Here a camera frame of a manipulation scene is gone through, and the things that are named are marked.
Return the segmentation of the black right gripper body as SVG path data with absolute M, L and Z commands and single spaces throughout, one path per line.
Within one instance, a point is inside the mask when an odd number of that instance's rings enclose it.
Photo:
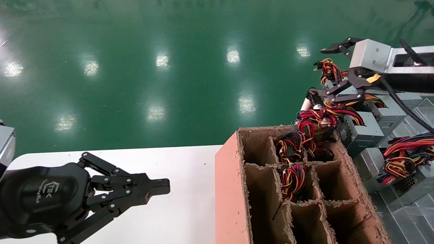
M 433 93 L 433 70 L 432 67 L 396 67 L 387 74 L 368 68 L 351 68 L 351 85 L 357 89 L 386 90 L 382 78 L 396 92 Z

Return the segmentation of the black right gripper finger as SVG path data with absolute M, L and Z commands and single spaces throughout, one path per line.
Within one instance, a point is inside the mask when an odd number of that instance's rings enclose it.
M 320 50 L 322 54 L 339 54 L 342 53 L 346 57 L 352 57 L 352 53 L 349 48 L 355 46 L 356 43 L 362 41 L 362 38 L 348 37 L 340 43 L 333 43 L 329 48 L 323 48 Z
M 334 104 L 344 104 L 355 101 L 363 101 L 365 90 L 374 86 L 373 82 L 359 76 L 349 76 L 346 80 L 342 81 L 334 87 L 324 90 L 316 89 L 316 95 L 320 98 L 330 100 Z M 340 95 L 344 90 L 353 87 L 357 93 L 349 95 Z

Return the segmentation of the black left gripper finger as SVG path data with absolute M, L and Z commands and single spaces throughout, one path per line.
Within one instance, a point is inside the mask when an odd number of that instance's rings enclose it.
M 74 227 L 58 231 L 56 233 L 58 243 L 80 244 L 129 208 L 145 205 L 152 196 L 165 195 L 169 192 L 169 187 L 131 187 L 88 197 L 85 211 L 91 210 L 94 212 L 93 215 Z
M 134 188 L 138 190 L 170 190 L 169 179 L 150 179 L 146 173 L 130 174 L 110 162 L 89 152 L 84 152 L 78 165 L 91 168 L 101 175 L 92 176 L 90 184 L 96 190 L 115 190 Z

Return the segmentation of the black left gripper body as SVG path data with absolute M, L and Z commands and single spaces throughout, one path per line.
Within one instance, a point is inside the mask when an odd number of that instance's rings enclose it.
M 7 170 L 1 180 L 1 239 L 71 228 L 89 214 L 89 173 L 76 163 Z

